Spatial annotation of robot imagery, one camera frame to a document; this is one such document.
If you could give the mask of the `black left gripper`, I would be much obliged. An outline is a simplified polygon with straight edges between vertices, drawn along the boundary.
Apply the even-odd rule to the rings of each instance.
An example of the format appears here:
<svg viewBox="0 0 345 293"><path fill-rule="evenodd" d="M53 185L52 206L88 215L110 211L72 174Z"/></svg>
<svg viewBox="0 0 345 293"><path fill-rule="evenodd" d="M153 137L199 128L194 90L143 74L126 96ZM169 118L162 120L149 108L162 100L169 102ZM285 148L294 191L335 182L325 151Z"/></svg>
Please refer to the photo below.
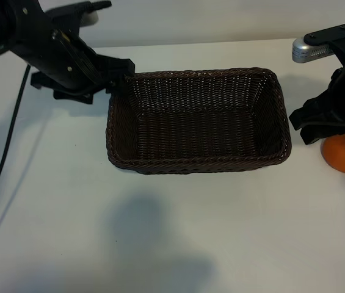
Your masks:
<svg viewBox="0 0 345 293"><path fill-rule="evenodd" d="M105 85L107 94L126 94L125 75L135 74L134 62L98 55L79 36L80 28L95 24L97 12L107 7L107 1L84 1L44 11L38 1L13 2L13 53L38 70L31 79L34 87L83 103L91 103ZM121 76L108 80L108 74Z"/></svg>

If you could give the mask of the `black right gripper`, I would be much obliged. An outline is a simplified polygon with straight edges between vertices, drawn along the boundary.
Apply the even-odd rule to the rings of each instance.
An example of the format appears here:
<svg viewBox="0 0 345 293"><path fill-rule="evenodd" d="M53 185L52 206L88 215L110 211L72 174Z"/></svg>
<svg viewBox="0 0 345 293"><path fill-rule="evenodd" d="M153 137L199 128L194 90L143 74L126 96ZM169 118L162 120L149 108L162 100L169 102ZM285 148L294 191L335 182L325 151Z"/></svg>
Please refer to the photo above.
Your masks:
<svg viewBox="0 0 345 293"><path fill-rule="evenodd" d="M306 145L345 134L345 65L332 74L327 89L289 116Z"/></svg>

